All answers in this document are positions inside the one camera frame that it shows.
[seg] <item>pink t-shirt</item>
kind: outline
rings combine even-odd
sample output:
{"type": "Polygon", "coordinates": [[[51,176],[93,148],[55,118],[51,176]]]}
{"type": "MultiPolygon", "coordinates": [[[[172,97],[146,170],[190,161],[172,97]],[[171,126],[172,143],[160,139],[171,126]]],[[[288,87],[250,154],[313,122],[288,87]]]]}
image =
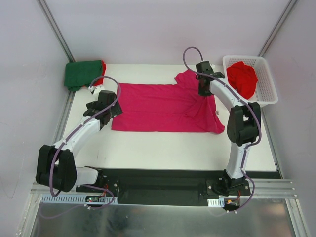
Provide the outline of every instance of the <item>pink t-shirt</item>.
{"type": "Polygon", "coordinates": [[[120,83],[123,114],[113,118],[112,130],[222,133],[214,95],[200,96],[195,77],[185,71],[175,77],[175,85],[120,83]]]}

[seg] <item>red cloth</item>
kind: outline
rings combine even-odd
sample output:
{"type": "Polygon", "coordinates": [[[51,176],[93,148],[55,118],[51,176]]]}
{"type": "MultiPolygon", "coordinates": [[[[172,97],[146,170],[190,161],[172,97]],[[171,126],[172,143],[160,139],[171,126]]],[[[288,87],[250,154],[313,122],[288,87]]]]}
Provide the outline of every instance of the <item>red cloth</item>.
{"type": "MultiPolygon", "coordinates": [[[[104,73],[105,73],[105,70],[106,70],[107,66],[105,65],[105,63],[103,62],[103,60],[101,61],[101,64],[102,64],[102,74],[101,74],[101,76],[103,76],[104,73]]],[[[103,78],[98,79],[93,85],[94,85],[94,86],[103,85],[103,78]]]]}
{"type": "Polygon", "coordinates": [[[251,66],[237,62],[227,68],[229,84],[245,99],[253,96],[256,90],[257,76],[251,66]]]}
{"type": "Polygon", "coordinates": [[[114,117],[112,130],[222,133],[215,98],[198,95],[195,76],[191,71],[179,73],[175,85],[121,83],[123,114],[114,117]]]}

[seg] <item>garment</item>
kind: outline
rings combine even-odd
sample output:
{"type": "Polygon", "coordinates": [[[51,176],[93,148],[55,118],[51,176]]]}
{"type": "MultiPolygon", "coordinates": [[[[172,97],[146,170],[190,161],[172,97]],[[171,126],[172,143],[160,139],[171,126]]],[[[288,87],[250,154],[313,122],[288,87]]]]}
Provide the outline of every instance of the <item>garment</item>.
{"type": "MultiPolygon", "coordinates": [[[[64,85],[70,91],[77,91],[82,86],[90,86],[96,77],[104,75],[106,65],[102,60],[68,63],[65,68],[64,85]]],[[[94,85],[103,84],[103,79],[97,80],[94,85]]]]}
{"type": "Polygon", "coordinates": [[[256,90],[255,70],[243,62],[237,62],[227,68],[229,84],[245,99],[250,99],[256,90]]]}
{"type": "Polygon", "coordinates": [[[179,73],[175,85],[121,83],[123,114],[114,117],[112,130],[222,133],[214,95],[199,96],[195,76],[179,73]]]}

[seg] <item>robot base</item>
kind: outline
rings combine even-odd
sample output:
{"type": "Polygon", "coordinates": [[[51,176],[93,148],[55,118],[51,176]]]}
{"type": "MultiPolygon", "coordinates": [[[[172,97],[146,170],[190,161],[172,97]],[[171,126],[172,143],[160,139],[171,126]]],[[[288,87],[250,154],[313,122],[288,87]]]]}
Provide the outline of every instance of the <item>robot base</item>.
{"type": "Polygon", "coordinates": [[[222,196],[236,195],[238,190],[240,190],[241,195],[249,196],[250,188],[249,183],[243,176],[238,179],[231,179],[226,170],[224,170],[224,175],[221,179],[209,184],[214,193],[222,196]]]}

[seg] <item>silver metal surface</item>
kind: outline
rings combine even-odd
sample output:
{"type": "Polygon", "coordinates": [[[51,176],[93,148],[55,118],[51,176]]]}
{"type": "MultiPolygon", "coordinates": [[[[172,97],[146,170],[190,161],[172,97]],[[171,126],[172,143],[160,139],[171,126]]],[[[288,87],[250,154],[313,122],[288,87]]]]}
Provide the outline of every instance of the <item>silver metal surface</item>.
{"type": "MultiPolygon", "coordinates": [[[[275,199],[285,199],[285,198],[298,198],[298,194],[294,187],[294,183],[289,179],[253,179],[255,182],[255,194],[254,198],[275,198],[275,199]]],[[[31,189],[31,193],[36,194],[49,194],[49,187],[34,183],[31,189]]],[[[77,193],[75,189],[70,190],[68,193],[64,194],[87,194],[95,195],[94,193],[77,193]]]]}
{"type": "Polygon", "coordinates": [[[253,179],[255,181],[254,198],[283,199],[298,198],[293,181],[288,179],[253,179]]]}
{"type": "Polygon", "coordinates": [[[310,237],[311,234],[302,215],[299,201],[293,199],[286,199],[285,201],[296,237],[310,237]]]}
{"type": "Polygon", "coordinates": [[[30,194],[26,215],[23,217],[16,237],[29,237],[34,226],[34,221],[40,206],[41,194],[30,194]]]}
{"type": "Polygon", "coordinates": [[[68,57],[69,62],[75,62],[75,58],[73,57],[73,54],[71,53],[64,37],[63,34],[61,33],[53,15],[51,14],[51,11],[46,3],[45,0],[38,0],[39,6],[43,10],[43,13],[45,17],[47,18],[50,26],[52,27],[52,30],[54,31],[55,35],[57,36],[57,39],[62,46],[66,56],[68,57]]]}
{"type": "MultiPolygon", "coordinates": [[[[101,197],[98,199],[98,202],[86,202],[87,195],[80,194],[60,194],[57,197],[52,197],[51,194],[43,194],[42,203],[59,203],[59,204],[106,204],[112,201],[112,197],[101,197]]],[[[117,197],[114,198],[112,204],[118,204],[119,199],[117,197]]]]}
{"type": "Polygon", "coordinates": [[[54,143],[58,142],[64,136],[64,131],[65,131],[65,128],[66,128],[66,125],[67,125],[67,121],[68,121],[68,117],[69,117],[71,106],[73,104],[74,97],[75,97],[75,92],[69,91],[68,97],[67,97],[67,99],[65,101],[65,106],[64,106],[64,109],[63,109],[63,113],[62,113],[62,116],[61,116],[61,118],[59,120],[59,123],[58,123],[58,126],[57,126],[57,130],[56,130],[56,133],[55,133],[55,136],[54,136],[54,140],[53,140],[54,143]]]}
{"type": "Polygon", "coordinates": [[[277,169],[277,171],[279,171],[281,177],[283,177],[283,175],[282,175],[282,171],[283,171],[282,170],[282,165],[278,161],[278,158],[277,158],[276,149],[275,149],[274,143],[273,143],[272,138],[271,138],[271,133],[269,131],[269,125],[268,125],[268,122],[267,122],[266,117],[265,117],[265,110],[264,110],[264,108],[262,108],[262,110],[261,110],[261,118],[262,118],[263,124],[265,125],[265,129],[266,129],[267,138],[268,138],[268,142],[269,142],[269,145],[270,145],[272,157],[273,157],[273,160],[275,161],[275,164],[276,164],[276,169],[277,169]]]}
{"type": "Polygon", "coordinates": [[[265,44],[263,45],[262,49],[260,50],[259,57],[264,57],[266,52],[268,51],[271,43],[276,38],[277,34],[279,33],[280,29],[282,28],[282,25],[294,9],[294,6],[297,4],[299,0],[289,0],[288,4],[286,5],[283,13],[281,14],[280,18],[276,22],[276,25],[274,26],[273,30],[271,31],[268,39],[266,40],[265,44]]]}
{"type": "MultiPolygon", "coordinates": [[[[74,204],[41,203],[44,216],[74,204]]],[[[110,205],[100,210],[76,208],[44,220],[37,218],[36,237],[294,237],[284,200],[254,199],[237,214],[222,208],[110,205]]]]}

